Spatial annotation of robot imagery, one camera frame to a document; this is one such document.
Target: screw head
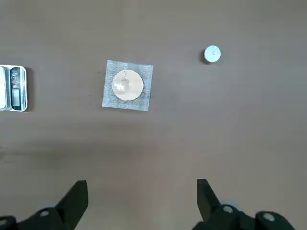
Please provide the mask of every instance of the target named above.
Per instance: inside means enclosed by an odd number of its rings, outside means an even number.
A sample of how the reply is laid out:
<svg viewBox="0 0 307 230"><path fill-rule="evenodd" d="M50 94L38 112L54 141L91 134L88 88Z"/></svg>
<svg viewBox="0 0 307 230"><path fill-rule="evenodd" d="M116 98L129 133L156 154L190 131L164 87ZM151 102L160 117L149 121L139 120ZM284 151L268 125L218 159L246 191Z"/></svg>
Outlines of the screw head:
<svg viewBox="0 0 307 230"><path fill-rule="evenodd" d="M7 220L6 220L6 219L2 219L2 220L0 220L0 226L5 225L5 224L6 224L6 222L7 222Z"/></svg>
<svg viewBox="0 0 307 230"><path fill-rule="evenodd" d="M264 214L263 214L263 217L264 217L266 220L268 220L268 221L274 221L274 220L275 220L274 216L273 216L271 213L264 213Z"/></svg>
<svg viewBox="0 0 307 230"><path fill-rule="evenodd" d="M49 211L47 211L47 210L42 211L39 215L40 215L41 217L47 216L47 215L49 215Z"/></svg>
<svg viewBox="0 0 307 230"><path fill-rule="evenodd" d="M232 210L232 208L230 206L224 206L223 210L225 212L228 212L228 213L232 213L233 212L233 210Z"/></svg>

